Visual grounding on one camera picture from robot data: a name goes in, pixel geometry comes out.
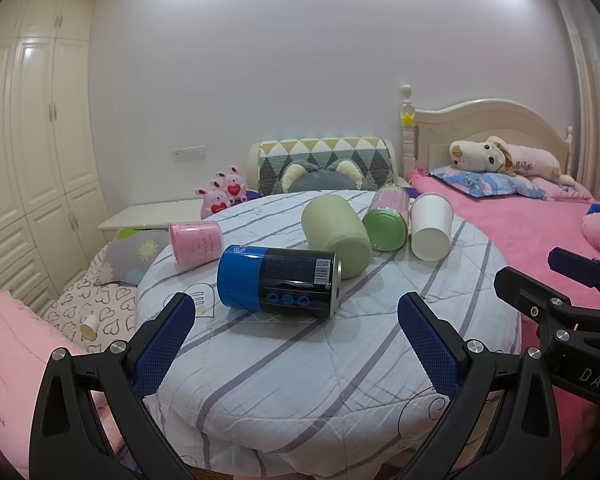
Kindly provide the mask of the pink bunny plush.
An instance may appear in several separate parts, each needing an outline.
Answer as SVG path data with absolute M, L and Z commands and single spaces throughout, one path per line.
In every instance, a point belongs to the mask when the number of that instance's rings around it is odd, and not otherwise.
M 231 205 L 245 203 L 248 200 L 247 187 L 236 166 L 227 171 L 218 171 L 216 176 Z
M 224 209 L 227 209 L 232 202 L 230 196 L 227 195 L 217 180 L 211 181 L 211 188 L 206 190 L 205 188 L 196 188 L 195 194 L 202 198 L 202 204 L 200 208 L 201 220 L 207 219 Z

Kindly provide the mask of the blue black towel canister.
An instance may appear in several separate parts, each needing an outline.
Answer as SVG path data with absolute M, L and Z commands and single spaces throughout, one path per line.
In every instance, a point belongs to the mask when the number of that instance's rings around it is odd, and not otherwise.
M 222 304 L 233 309 L 328 320 L 339 307 L 341 279 L 333 252 L 230 245 L 216 287 Z

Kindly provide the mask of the right pink bunny plush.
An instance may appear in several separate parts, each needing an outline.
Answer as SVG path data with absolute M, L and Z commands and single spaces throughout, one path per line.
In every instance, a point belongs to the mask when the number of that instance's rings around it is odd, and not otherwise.
M 248 200 L 247 187 L 236 166 L 227 171 L 218 171 L 216 176 L 231 205 L 245 203 Z

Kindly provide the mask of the small paper cup on cloth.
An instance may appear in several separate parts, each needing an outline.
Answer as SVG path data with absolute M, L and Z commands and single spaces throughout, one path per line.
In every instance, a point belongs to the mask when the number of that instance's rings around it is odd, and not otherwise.
M 99 318 L 91 314 L 80 324 L 81 334 L 88 340 L 95 340 L 99 328 Z

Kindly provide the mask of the white dog plush toy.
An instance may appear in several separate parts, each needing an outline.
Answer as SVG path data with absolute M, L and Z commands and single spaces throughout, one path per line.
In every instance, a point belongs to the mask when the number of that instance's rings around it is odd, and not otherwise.
M 485 141 L 455 141 L 450 144 L 449 155 L 452 165 L 469 172 L 493 172 L 515 174 L 513 157 L 508 145 L 498 136 L 489 136 Z

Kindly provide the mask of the white side table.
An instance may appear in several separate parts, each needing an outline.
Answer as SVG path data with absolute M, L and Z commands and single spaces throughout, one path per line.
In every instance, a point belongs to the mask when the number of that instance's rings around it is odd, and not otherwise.
M 174 200 L 129 206 L 102 222 L 102 232 L 131 228 L 137 230 L 166 229 L 173 222 L 191 222 L 200 219 L 202 200 Z

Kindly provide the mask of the triangle pattern quilted headrest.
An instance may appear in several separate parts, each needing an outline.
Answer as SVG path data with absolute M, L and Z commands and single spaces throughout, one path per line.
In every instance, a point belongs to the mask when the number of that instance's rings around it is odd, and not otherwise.
M 253 144 L 247 158 L 246 180 L 250 190 L 261 195 L 283 192 L 286 167 L 309 162 L 327 169 L 340 159 L 351 159 L 362 172 L 362 189 L 375 191 L 400 178 L 393 144 L 378 136 L 267 140 Z

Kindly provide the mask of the blue cartoon pillow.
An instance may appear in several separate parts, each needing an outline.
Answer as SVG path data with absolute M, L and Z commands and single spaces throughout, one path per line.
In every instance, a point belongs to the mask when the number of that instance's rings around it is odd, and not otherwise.
M 521 176 L 506 176 L 493 172 L 471 172 L 451 166 L 430 168 L 431 177 L 473 198 L 519 195 L 532 200 L 545 200 L 545 193 L 533 182 Z

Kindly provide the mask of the left pink bunny plush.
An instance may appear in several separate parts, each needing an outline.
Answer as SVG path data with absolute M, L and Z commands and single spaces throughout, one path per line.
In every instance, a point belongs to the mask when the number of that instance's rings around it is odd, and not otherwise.
M 195 194 L 202 198 L 202 204 L 200 208 L 201 220 L 207 219 L 224 209 L 227 209 L 232 202 L 230 196 L 227 195 L 217 180 L 211 181 L 211 188 L 206 190 L 205 188 L 196 188 Z

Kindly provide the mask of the white paper cup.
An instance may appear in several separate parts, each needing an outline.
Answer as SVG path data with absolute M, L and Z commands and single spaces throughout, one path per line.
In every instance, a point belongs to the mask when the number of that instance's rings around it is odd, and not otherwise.
M 419 195 L 411 206 L 411 250 L 422 261 L 444 258 L 451 247 L 454 211 L 451 203 L 437 193 Z

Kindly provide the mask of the heart pattern white cloth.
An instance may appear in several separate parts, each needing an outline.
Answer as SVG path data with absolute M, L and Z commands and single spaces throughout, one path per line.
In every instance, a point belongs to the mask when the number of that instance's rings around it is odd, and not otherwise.
M 88 352 L 99 352 L 115 340 L 129 340 L 135 333 L 137 288 L 131 285 L 98 284 L 100 270 L 108 268 L 105 245 L 85 274 L 43 310 L 42 319 Z M 80 326 L 94 316 L 95 338 L 83 335 Z

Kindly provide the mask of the white wall switch plate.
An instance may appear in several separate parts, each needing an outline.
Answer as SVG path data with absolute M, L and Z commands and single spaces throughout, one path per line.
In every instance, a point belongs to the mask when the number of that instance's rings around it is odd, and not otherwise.
M 205 159 L 206 147 L 192 146 L 191 148 L 178 148 L 173 151 L 173 159 L 176 162 L 187 162 L 188 160 Z

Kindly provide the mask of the grey flower cushion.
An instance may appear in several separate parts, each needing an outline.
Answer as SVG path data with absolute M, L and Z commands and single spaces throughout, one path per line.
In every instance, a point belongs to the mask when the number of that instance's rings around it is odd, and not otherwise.
M 169 243 L 169 234 L 165 230 L 119 230 L 102 259 L 99 284 L 137 286 Z

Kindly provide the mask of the pink quilt at left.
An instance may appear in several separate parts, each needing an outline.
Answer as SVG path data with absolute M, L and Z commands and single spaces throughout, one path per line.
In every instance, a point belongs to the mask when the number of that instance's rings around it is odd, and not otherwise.
M 0 292 L 0 450 L 29 477 L 29 444 L 38 389 L 50 354 L 86 351 L 9 292 Z

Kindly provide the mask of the white curtain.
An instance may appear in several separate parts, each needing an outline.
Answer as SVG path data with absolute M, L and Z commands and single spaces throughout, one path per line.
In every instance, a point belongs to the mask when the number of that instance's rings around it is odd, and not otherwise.
M 591 0 L 556 0 L 580 96 L 577 179 L 600 199 L 600 14 Z

